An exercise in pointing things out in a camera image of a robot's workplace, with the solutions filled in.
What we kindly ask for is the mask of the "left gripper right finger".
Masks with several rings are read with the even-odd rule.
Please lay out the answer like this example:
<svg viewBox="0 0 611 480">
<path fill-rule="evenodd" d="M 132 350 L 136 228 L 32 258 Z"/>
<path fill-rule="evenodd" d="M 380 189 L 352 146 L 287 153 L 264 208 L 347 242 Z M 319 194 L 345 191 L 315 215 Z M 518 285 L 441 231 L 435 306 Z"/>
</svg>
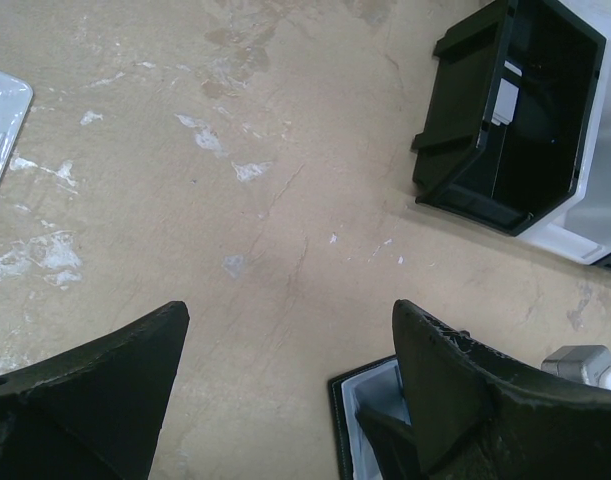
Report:
<svg viewBox="0 0 611 480">
<path fill-rule="evenodd" d="M 611 479 L 610 390 L 524 364 L 408 300 L 392 331 L 430 478 Z"/>
</svg>

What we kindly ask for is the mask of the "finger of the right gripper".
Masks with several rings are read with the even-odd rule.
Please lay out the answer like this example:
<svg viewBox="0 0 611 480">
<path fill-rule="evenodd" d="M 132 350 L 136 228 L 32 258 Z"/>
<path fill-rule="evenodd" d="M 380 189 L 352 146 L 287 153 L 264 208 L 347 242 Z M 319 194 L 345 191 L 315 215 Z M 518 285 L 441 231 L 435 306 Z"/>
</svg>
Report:
<svg viewBox="0 0 611 480">
<path fill-rule="evenodd" d="M 362 408 L 356 417 L 373 449 L 383 479 L 423 478 L 411 425 L 369 407 Z"/>
</svg>

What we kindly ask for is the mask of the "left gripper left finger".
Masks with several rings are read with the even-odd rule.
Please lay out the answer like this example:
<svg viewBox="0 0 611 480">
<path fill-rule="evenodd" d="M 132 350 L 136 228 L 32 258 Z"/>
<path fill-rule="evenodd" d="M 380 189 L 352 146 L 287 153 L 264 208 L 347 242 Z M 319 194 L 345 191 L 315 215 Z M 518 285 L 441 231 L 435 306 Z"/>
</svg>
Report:
<svg viewBox="0 0 611 480">
<path fill-rule="evenodd" d="M 182 301 L 0 375 L 0 479 L 145 479 L 189 326 Z"/>
</svg>

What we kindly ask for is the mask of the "black leather card holder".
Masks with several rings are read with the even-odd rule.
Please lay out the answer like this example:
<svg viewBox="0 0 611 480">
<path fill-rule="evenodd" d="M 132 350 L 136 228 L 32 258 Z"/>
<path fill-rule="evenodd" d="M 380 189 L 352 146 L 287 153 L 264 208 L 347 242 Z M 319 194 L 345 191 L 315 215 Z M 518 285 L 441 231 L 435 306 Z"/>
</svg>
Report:
<svg viewBox="0 0 611 480">
<path fill-rule="evenodd" d="M 425 479 L 395 356 L 327 382 L 342 479 Z"/>
</svg>

